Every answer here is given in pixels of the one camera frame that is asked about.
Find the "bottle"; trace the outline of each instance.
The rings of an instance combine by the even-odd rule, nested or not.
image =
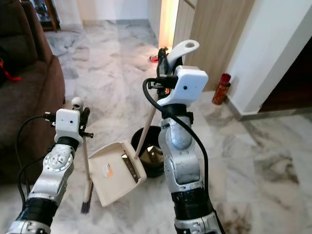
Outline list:
[[[231,76],[227,73],[222,74],[219,86],[217,90],[215,91],[212,103],[215,105],[221,105],[222,102],[224,101],[224,98],[229,90],[230,87],[230,81]]]

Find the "floor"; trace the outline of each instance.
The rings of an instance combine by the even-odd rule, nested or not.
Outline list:
[[[144,125],[149,103],[141,90],[154,77],[157,41],[145,21],[103,21],[85,33],[47,33],[65,76],[66,97],[91,109],[89,153],[116,140],[130,141]],[[312,233],[312,115],[237,122],[227,106],[205,92],[194,102],[193,129],[209,153],[210,194],[227,234]],[[153,125],[159,125],[157,113]],[[203,159],[196,148],[201,167]],[[148,179],[108,207],[93,192],[80,214],[84,190],[81,149],[52,224],[58,234],[174,234],[173,203],[165,177]],[[15,185],[0,187],[0,232],[20,212]]]

